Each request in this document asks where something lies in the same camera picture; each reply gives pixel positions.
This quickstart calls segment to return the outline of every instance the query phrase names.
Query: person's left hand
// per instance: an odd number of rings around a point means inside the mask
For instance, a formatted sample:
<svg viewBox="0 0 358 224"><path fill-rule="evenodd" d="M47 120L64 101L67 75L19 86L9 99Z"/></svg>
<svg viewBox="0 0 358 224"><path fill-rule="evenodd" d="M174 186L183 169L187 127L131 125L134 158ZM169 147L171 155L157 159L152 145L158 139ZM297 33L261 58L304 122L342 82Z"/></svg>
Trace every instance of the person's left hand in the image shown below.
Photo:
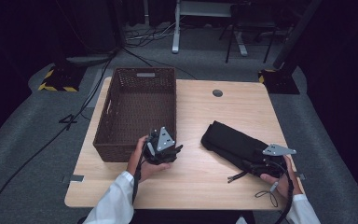
<svg viewBox="0 0 358 224"><path fill-rule="evenodd" d="M142 148L144 147L146 137L147 137L147 135L138 139L138 144L136 145L136 149L132 152L129 163L127 165L127 172L129 172L132 176L135 175L136 166L138 165L139 159L141 158ZM149 162L145 161L142 164L141 179L139 180L139 183L146 180L148 177L150 177L155 172L170 169L170 168L171 168L171 166L168 163L162 163L160 165L153 165L153 164L150 164Z"/></svg>

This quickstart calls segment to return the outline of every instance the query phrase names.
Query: black cable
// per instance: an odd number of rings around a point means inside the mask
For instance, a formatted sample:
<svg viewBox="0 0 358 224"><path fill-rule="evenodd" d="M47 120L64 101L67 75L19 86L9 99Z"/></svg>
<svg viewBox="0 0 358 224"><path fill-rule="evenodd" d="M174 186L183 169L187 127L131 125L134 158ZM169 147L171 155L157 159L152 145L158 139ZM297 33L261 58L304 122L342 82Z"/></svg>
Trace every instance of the black cable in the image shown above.
<svg viewBox="0 0 358 224"><path fill-rule="evenodd" d="M170 28L169 27L166 27L166 28L156 28L154 30L154 32L158 32L158 33L164 33L165 30L168 30ZM143 32L142 34L139 33L139 31L141 30L146 30L145 32ZM138 30L129 30L129 31L126 31L126 33L131 33L130 35L128 35L128 39L130 40L133 40L133 39L136 39L136 38L142 38L142 37L145 37L147 35L150 35L148 32L150 31L150 28L149 29L138 29Z"/></svg>
<svg viewBox="0 0 358 224"><path fill-rule="evenodd" d="M98 82L98 85L101 83L101 80L103 78L103 74L106 71L107 66L110 64L110 62L112 61L113 58L111 58L103 67L103 71L102 71L102 75L101 78ZM86 101L83 103L83 105L81 106L80 110L77 112L76 115L74 115L69 122L56 134L54 135L46 144L44 144L39 150L36 151L36 153L30 158L28 159L25 163L22 164L22 166L16 170L16 172L7 180L7 182L3 185L3 187L0 189L0 195L2 194L2 192L4 191L4 189L6 188L6 186L10 183L10 181L31 161L33 160L37 155L39 155L46 147L48 147L58 136L60 136L61 133L63 133L63 131L66 130L66 128L72 124L72 122L79 116L79 114L81 114L81 112L86 108L86 106L90 103L92 96L95 94L96 91L93 91L91 95L89 95L89 97L86 99Z"/></svg>
<svg viewBox="0 0 358 224"><path fill-rule="evenodd" d="M258 192L257 194L255 194L255 197L260 198L266 194L269 194L269 199L271 200L272 205L274 207L278 207L278 200L271 191L262 190L262 191Z"/></svg>
<svg viewBox="0 0 358 224"><path fill-rule="evenodd" d="M138 58L138 59L141 60L142 62L146 63L146 64L149 65L150 67L153 67L153 65L151 65L150 63L148 63L147 61L145 61L142 57L140 57L140 56L138 56L138 55L136 55L136 54L130 52L130 51L127 50L127 49L124 49L124 48L123 48L123 50L124 50L124 52L126 52L126 53L128 53L128 54L130 54L130 55L132 55L132 56L134 56L134 57L136 57L136 58Z"/></svg>
<svg viewBox="0 0 358 224"><path fill-rule="evenodd" d="M281 211L278 211L278 212L279 212L280 215L282 214ZM286 220L286 222L287 222L288 224L290 224L290 222L289 222L289 220L287 220L287 218L285 218L284 220Z"/></svg>
<svg viewBox="0 0 358 224"><path fill-rule="evenodd" d="M289 189L287 190L287 204L286 204L286 207L284 208L281 216L279 217L279 219L275 222L276 224L280 224L287 216L287 214L289 213L290 211L290 208L292 207L292 202L293 202L293 190L294 190L294 185L293 185L293 181L292 179L290 178L290 175L289 175L289 171L288 170L285 170L283 169L283 167L278 164L277 162L275 161L270 161L270 160L264 160L264 162L266 163L266 165L274 165L278 168L280 168L282 171L283 171L283 174L287 176L287 182L289 184Z"/></svg>
<svg viewBox="0 0 358 224"><path fill-rule="evenodd" d="M138 164L136 165L135 174L133 176L132 203L135 202L136 193L138 192L139 180L141 180L141 178L142 178L141 177L141 167L142 167L142 164L145 162L145 160L142 161L142 158L144 157L146 144L150 141L150 137L151 137L151 135L149 134L149 136L145 140L144 147L142 148L142 152L141 152L141 156L139 157Z"/></svg>
<svg viewBox="0 0 358 224"><path fill-rule="evenodd" d="M87 118L86 116L84 116L83 112L82 112L82 113L80 113L80 115L81 115L81 117L83 117L83 119L88 119L88 120L91 120L91 119Z"/></svg>
<svg viewBox="0 0 358 224"><path fill-rule="evenodd" d="M144 47L144 46L148 45L149 43L151 43L152 41L163 39L163 38L167 37L168 35L173 35L173 33L169 33L166 35L164 33L166 31L170 31L171 29L173 29L174 25L175 25L175 23L168 26L167 28L161 28L160 31L158 31L158 29L155 29L151 34L147 33L148 31L150 31L150 29L149 29L143 35L131 37L132 39L140 37L139 43L138 44L126 43L126 47L128 47L128 48Z"/></svg>

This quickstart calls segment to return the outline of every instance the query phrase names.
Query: cable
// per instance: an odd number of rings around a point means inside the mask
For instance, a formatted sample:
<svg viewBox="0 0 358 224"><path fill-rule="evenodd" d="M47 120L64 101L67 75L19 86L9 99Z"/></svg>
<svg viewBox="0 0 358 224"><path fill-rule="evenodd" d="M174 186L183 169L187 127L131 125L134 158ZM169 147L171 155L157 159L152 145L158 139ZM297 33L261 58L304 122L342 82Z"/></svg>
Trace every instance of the cable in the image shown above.
<svg viewBox="0 0 358 224"><path fill-rule="evenodd" d="M289 220L287 220L287 218L286 218L286 217L284 218L284 220L286 220L286 222L287 222L288 224L290 224Z"/></svg>
<svg viewBox="0 0 358 224"><path fill-rule="evenodd" d="M287 190L287 204L286 204L286 207L284 208L284 210L283 210L281 216L279 217L279 219L275 222L276 224L279 224L279 223L281 223L283 221L284 218L286 218L287 214L290 211L290 208L292 207L293 190L294 190L295 187L293 185L292 179L290 178L288 170L283 169L283 167L280 164L278 164L277 162L275 162L275 161L264 160L264 162L266 163L266 165L272 164L272 165L280 168L283 171L283 174L286 175L287 182L289 184L289 189Z"/></svg>
<svg viewBox="0 0 358 224"><path fill-rule="evenodd" d="M271 203L274 207L278 207L278 200L275 197L275 195L271 192L271 191L266 191L266 190L262 190L260 192L258 192L257 194L255 194L256 198L260 198L263 195L269 194L269 199L271 200Z"/></svg>
<svg viewBox="0 0 358 224"><path fill-rule="evenodd" d="M98 86L101 83L101 80L103 79L103 74L106 71L107 66L112 62L111 58L103 67L103 71L100 77L100 80L98 81L98 84L96 86ZM48 147L58 136L60 136L61 133L63 133L64 130L66 130L66 128L72 124L72 122L79 116L79 114L81 114L81 112L86 108L86 106L90 103L92 96L95 94L97 88L94 88L94 90L92 91L91 95L89 95L86 99L86 101L83 103L83 105L81 106L80 110L77 112L76 115L74 115L69 122L56 134L54 135L46 144L44 144L39 150L36 151L36 153L30 158L28 159L19 169L16 170L16 172L7 180L7 182L3 185L3 187L0 189L0 195L2 194L2 192L4 191L4 189L6 188L6 186L10 183L10 181L33 159L35 158L37 155L39 155L46 147Z"/></svg>
<svg viewBox="0 0 358 224"><path fill-rule="evenodd" d="M147 139L145 139L144 147L142 148L141 156L139 157L138 164L136 165L135 174L133 176L133 191L132 191L132 203L135 202L136 193L138 192L138 184L139 180L141 180L141 168L144 161L142 161L142 158L144 157L144 152L146 148L146 144L150 141L151 134L148 135Z"/></svg>
<svg viewBox="0 0 358 224"><path fill-rule="evenodd" d="M83 117L83 119L88 119L88 120L91 120L91 119L87 118L86 116L84 116L84 115L83 115L83 112L82 112L82 113L80 113L80 115L81 115L81 117Z"/></svg>
<svg viewBox="0 0 358 224"><path fill-rule="evenodd" d="M136 55L136 54L130 52L130 51L127 50L127 49L124 49L124 48L123 48L123 50L124 50L124 52L126 52L126 53L128 53L128 54L130 54L130 55L132 55L132 56L134 56L134 57L136 57L136 58L138 58L138 59L141 60L142 62L146 63L146 64L149 65L150 67L153 67L153 65L151 65L150 63L148 63L147 61L145 61L142 57L140 57L140 56L138 56L138 55Z"/></svg>
<svg viewBox="0 0 358 224"><path fill-rule="evenodd" d="M168 31L168 30L171 30L172 27L173 27L175 24L176 24L176 22L174 22L173 24L171 24L170 26L168 26L167 28L165 28L160 34L156 34L157 29L155 29L152 34L148 34L148 35L147 35L147 32L150 31L150 29L148 29L143 35L138 35L138 36L134 36L134 37L131 37L131 38L127 38L127 40L140 38L140 41L139 41L139 43L136 44L136 45L135 45L135 44L126 43L126 47L128 47L128 48L144 47L144 46L148 45L149 43L151 43L151 42L154 41L154 40L160 40L160 39L163 39L163 38L167 37L168 35L173 35L174 33L170 33L170 34L167 34L167 35L165 35L164 33L165 33L166 31Z"/></svg>

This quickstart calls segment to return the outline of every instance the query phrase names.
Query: round hole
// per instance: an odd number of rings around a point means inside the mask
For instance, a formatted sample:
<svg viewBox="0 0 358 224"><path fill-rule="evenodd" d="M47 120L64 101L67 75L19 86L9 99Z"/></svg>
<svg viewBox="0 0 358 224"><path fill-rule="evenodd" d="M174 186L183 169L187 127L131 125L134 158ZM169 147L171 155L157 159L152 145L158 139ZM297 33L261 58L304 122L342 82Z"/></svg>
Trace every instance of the round hole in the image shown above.
<svg viewBox="0 0 358 224"><path fill-rule="evenodd" d="M220 90L214 90L212 91L212 94L215 96L215 97L221 97L223 95L223 92L220 91Z"/></svg>

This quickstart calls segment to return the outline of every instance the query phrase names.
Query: gray carpet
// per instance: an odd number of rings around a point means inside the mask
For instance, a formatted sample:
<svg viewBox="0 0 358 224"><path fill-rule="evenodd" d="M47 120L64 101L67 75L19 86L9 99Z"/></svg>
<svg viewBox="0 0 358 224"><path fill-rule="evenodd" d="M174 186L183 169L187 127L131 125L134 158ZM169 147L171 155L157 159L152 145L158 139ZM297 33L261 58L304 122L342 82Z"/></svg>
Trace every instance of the gray carpet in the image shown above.
<svg viewBox="0 0 358 224"><path fill-rule="evenodd" d="M232 57L225 63L228 35L219 41L221 32L222 29L216 28L184 30L178 54L171 53L171 35L128 50L160 62L148 61L155 66L167 66L161 63L175 66L180 79L257 82L259 70L273 68L273 60L282 48L281 41L274 43L267 63L262 63L266 47L250 47L250 55L243 58L235 46ZM78 112L103 67L88 68L79 92L38 91L51 66L47 64L32 76L29 86L33 94L0 129L0 188L63 128L60 119ZM147 66L121 51L105 75L111 76L116 67ZM297 170L307 178L303 181L307 196L322 223L358 223L356 182L312 107L306 94L307 80L301 70L297 69L293 77L299 95L271 94L270 99L288 146L298 151L294 160ZM91 117L94 105L90 103L83 112L84 117ZM91 208L69 208L64 204L68 185L62 183L62 177L74 171L90 122L81 116L76 121L7 185L0 196L0 223L76 223L90 211ZM256 211L255 219L257 223L273 223L279 215Z"/></svg>

